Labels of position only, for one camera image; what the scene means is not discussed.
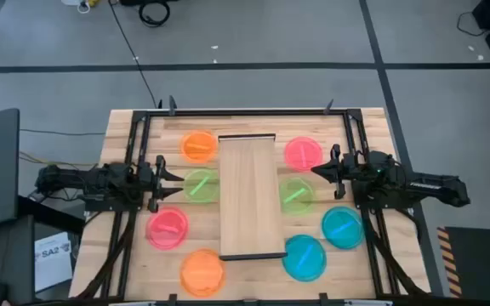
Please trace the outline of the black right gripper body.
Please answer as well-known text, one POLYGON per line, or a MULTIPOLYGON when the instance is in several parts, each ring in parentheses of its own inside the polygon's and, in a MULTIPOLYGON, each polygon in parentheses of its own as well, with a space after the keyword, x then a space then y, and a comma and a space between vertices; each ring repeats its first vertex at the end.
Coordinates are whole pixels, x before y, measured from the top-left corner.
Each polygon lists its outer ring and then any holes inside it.
POLYGON ((364 170, 364 164, 359 163, 359 156, 364 156, 360 150, 354 150, 351 153, 344 153, 343 159, 340 160, 341 150, 339 144, 334 144, 331 149, 331 158, 333 162, 336 162, 335 166, 335 185, 334 198, 340 200, 346 194, 343 184, 344 180, 349 180, 356 186, 353 188, 357 192, 358 197, 361 199, 367 198, 368 188, 366 186, 366 179, 364 170))

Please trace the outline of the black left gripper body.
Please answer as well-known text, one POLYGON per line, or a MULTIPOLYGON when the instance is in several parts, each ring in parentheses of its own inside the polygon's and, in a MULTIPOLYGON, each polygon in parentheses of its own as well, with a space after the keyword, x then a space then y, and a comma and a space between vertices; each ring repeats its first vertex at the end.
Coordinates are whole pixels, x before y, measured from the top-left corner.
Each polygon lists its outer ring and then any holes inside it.
POLYGON ((147 209, 151 213, 158 212, 159 201, 163 201, 165 198, 162 187, 162 173, 165 171, 165 166, 165 158, 162 155, 157 156, 155 169, 152 169, 151 164, 146 161, 138 164, 141 190, 144 192, 151 192, 151 198, 147 204, 147 209))

